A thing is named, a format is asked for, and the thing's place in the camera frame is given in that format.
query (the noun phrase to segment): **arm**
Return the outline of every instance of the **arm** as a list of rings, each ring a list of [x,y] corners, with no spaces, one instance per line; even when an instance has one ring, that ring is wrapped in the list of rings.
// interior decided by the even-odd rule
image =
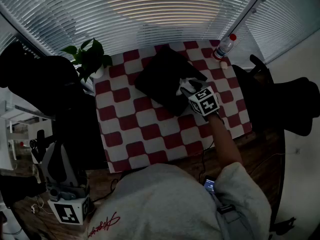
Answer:
[[[218,162],[221,168],[224,168],[234,162],[243,164],[240,152],[224,123],[214,113],[208,115],[207,118],[211,126]]]

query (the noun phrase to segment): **sleeve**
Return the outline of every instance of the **sleeve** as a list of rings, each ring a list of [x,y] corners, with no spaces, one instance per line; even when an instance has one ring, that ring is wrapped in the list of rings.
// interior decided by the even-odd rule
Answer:
[[[214,183],[214,191],[223,205],[234,205],[247,218],[257,239],[268,239],[271,206],[239,162],[223,168]]]

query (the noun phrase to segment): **smartphone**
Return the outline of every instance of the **smartphone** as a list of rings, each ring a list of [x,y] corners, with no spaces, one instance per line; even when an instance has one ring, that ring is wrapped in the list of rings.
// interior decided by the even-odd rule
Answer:
[[[206,176],[204,179],[204,184],[203,186],[209,193],[214,193],[214,186],[215,186],[215,181],[212,177]]]

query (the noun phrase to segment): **phone screen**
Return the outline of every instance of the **phone screen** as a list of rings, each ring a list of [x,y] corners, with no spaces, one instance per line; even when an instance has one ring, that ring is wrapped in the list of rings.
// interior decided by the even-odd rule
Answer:
[[[210,180],[210,179],[206,179],[205,180],[204,187],[208,192],[211,192],[211,193],[215,192],[214,191],[214,185],[215,185],[215,182],[213,180]]]

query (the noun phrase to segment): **cable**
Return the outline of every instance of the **cable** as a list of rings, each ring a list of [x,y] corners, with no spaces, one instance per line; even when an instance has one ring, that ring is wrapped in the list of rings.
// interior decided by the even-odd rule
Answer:
[[[18,231],[18,232],[15,232],[15,233],[6,233],[6,232],[3,232],[3,234],[5,235],[19,235],[22,231],[22,228]]]
[[[42,205],[41,205],[41,206],[40,206],[40,203],[38,202],[38,197],[42,199]],[[31,209],[32,209],[34,206],[38,206],[39,208],[43,209],[47,214],[54,214],[53,212],[48,212],[48,211],[45,210],[45,208],[44,208],[45,202],[44,202],[43,198],[42,198],[40,195],[36,195],[36,196],[35,196],[35,199],[36,199],[37,204],[35,203],[35,204],[31,205]]]
[[[257,170],[264,162],[268,161],[270,158],[272,158],[275,155],[285,155],[286,153],[275,153],[272,156],[269,156],[267,159],[263,160],[261,163],[259,163],[259,165],[254,168],[254,170],[249,174],[250,176],[255,172],[255,170]]]
[[[211,145],[208,147],[208,148],[206,148],[206,149],[204,149],[203,151],[202,151],[202,166],[203,166],[203,170],[202,171],[200,171],[200,173],[199,173],[199,179],[198,179],[198,181],[199,181],[199,183],[201,184],[201,176],[206,172],[206,165],[205,165],[205,152],[207,151],[207,150],[209,150],[211,147],[212,147],[212,145],[214,144],[214,140],[212,141],[212,143],[211,143]]]
[[[105,196],[100,197],[100,198],[92,201],[92,203],[95,203],[95,202],[97,202],[97,201],[99,201],[99,200],[105,199],[105,198],[107,198],[109,195],[111,195],[111,194],[115,191],[115,189],[116,189],[116,187],[112,188],[112,185],[114,184],[115,181],[116,181],[117,183],[119,182],[119,180],[118,180],[117,178],[114,178],[114,179],[111,181],[110,193],[108,193],[108,194],[106,194]]]

